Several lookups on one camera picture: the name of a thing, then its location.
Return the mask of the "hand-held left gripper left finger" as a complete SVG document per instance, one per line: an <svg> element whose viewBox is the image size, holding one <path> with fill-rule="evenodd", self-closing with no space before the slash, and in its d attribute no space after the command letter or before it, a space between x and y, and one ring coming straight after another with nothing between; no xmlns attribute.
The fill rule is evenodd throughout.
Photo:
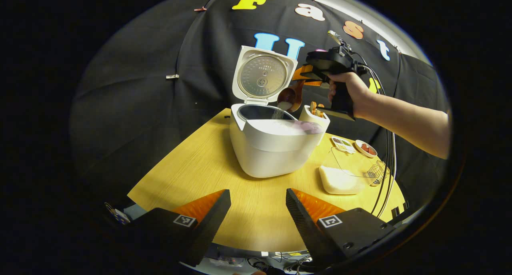
<svg viewBox="0 0 512 275"><path fill-rule="evenodd" d="M222 189L169 211L156 207L120 229L120 238L152 265L196 266L231 207Z"/></svg>

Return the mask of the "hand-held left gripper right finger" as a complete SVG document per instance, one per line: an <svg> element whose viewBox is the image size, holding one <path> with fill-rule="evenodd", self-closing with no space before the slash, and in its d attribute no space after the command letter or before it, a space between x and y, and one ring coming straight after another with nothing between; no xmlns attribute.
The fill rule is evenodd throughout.
<svg viewBox="0 0 512 275"><path fill-rule="evenodd" d="M287 188L286 206L318 267L351 259L395 231L360 207L346 211L295 188Z"/></svg>

